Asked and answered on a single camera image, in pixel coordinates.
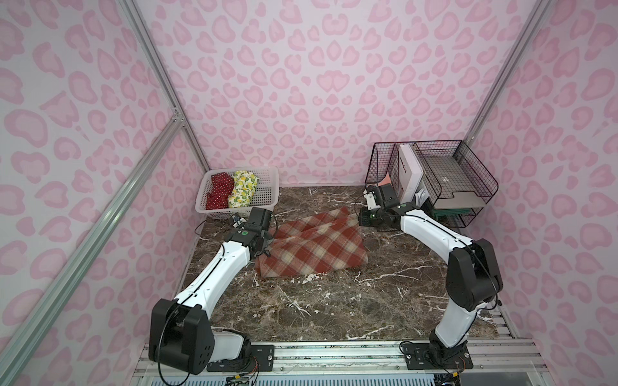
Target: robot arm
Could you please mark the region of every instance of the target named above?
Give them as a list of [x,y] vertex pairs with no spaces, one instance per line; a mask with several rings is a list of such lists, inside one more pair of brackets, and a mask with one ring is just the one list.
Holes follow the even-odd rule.
[[173,300],[157,302],[150,324],[150,360],[199,374],[210,362],[249,357],[248,338],[236,332],[213,332],[210,317],[236,274],[272,240],[268,233],[272,215],[253,208],[249,220],[227,235],[213,260],[187,288]]
[[389,224],[430,247],[447,264],[449,303],[430,335],[433,362],[446,367],[448,359],[465,350],[467,333],[476,314],[502,290],[502,277],[490,242],[472,240],[430,218],[412,203],[399,203],[390,184],[370,188],[361,210],[362,225]]

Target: red plaid fabric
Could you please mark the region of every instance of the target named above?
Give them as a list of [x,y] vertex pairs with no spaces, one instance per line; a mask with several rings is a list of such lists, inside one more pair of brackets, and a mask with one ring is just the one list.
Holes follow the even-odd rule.
[[356,215],[347,208],[282,224],[271,257],[257,259],[262,277],[298,276],[356,267],[368,262]]

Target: pink leopard print wall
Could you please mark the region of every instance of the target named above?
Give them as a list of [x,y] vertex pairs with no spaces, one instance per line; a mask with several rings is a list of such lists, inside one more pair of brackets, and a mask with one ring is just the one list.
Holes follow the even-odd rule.
[[127,385],[150,312],[178,289],[203,172],[178,134],[15,386]]
[[501,187],[472,234],[561,386],[618,378],[617,19],[615,1],[559,1],[474,145]]
[[171,112],[114,0],[0,4],[0,350]]
[[360,183],[377,141],[463,138],[533,1],[140,0],[212,168]]

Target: lemon print fabric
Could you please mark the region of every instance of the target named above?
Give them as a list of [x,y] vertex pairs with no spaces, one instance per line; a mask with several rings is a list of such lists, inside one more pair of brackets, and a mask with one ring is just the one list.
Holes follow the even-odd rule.
[[227,198],[227,203],[230,208],[244,208],[249,206],[255,188],[258,186],[260,179],[253,173],[246,170],[237,170],[234,172],[234,190]]

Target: aluminum rail base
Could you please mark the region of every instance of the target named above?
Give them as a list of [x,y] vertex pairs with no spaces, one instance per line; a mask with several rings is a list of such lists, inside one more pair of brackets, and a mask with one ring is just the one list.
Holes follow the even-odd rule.
[[[399,351],[401,341],[345,341],[345,342],[258,342],[254,345],[274,345],[273,372],[269,376],[324,375],[404,375],[440,374],[443,370],[409,371]],[[426,340],[412,342],[426,343]],[[473,372],[547,372],[543,359],[532,339],[489,339],[468,341]],[[186,376],[171,367],[161,366],[163,376]],[[220,379],[231,373],[206,373],[203,377]],[[142,352],[134,377],[158,378],[157,365],[148,359],[148,348]]]

